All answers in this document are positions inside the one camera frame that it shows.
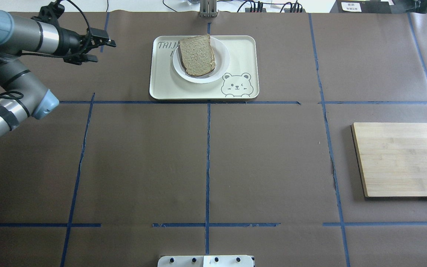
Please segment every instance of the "white bracket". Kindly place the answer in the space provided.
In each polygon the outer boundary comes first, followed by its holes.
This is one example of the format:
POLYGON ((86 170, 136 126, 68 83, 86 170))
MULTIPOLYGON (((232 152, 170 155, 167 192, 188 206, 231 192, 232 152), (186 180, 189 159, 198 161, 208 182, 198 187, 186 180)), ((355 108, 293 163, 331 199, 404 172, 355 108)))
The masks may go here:
POLYGON ((163 256, 158 267, 255 267, 248 255, 163 256))
POLYGON ((217 0, 200 0, 200 17, 217 17, 217 0))

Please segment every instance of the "round plate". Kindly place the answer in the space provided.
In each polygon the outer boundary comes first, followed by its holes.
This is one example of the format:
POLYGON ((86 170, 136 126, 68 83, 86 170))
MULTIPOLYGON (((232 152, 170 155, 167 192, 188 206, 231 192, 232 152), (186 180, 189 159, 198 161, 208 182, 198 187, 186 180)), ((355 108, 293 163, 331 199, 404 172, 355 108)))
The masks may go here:
POLYGON ((210 45, 213 48, 216 64, 215 69, 213 69, 211 73, 199 77, 188 75, 181 63, 179 47, 177 47, 176 52, 174 52, 174 55, 172 56, 172 63, 176 72, 185 80, 193 83, 210 83, 220 79, 225 74, 225 71, 227 71, 230 64, 230 53, 228 52, 227 47, 219 39, 210 37, 210 45))

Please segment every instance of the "bear drawing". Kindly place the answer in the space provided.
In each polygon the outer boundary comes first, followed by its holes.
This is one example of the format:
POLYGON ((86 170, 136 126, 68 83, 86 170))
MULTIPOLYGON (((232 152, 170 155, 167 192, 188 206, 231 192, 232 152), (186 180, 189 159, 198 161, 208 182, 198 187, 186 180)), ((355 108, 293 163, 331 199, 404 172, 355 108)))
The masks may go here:
POLYGON ((251 75, 249 73, 243 73, 242 75, 231 75, 225 73, 222 76, 224 84, 222 85, 222 93, 227 96, 234 98, 241 98, 242 96, 249 96, 253 93, 253 86, 251 85, 251 75))

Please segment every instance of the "cream rectangular tray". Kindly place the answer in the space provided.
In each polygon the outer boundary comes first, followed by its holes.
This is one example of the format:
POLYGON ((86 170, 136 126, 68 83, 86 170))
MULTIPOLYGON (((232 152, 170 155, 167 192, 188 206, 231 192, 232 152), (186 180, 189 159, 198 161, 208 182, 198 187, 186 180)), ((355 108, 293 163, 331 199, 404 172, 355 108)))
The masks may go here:
POLYGON ((153 43, 149 94, 159 100, 182 99, 252 99, 259 94, 256 44, 250 36, 212 36, 222 41, 230 53, 230 64, 221 78, 210 83, 192 83, 174 69, 173 52, 178 41, 190 36, 159 36, 153 43), (252 87, 249 95, 226 95, 227 86, 245 84, 252 87))

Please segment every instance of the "wooden cutting board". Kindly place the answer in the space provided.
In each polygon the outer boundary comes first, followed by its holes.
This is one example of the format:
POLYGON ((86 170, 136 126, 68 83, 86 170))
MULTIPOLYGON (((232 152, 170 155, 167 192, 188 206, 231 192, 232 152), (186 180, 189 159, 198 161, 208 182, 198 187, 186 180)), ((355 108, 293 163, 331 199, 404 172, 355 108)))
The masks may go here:
POLYGON ((354 123, 367 197, 427 197, 427 123, 354 123))

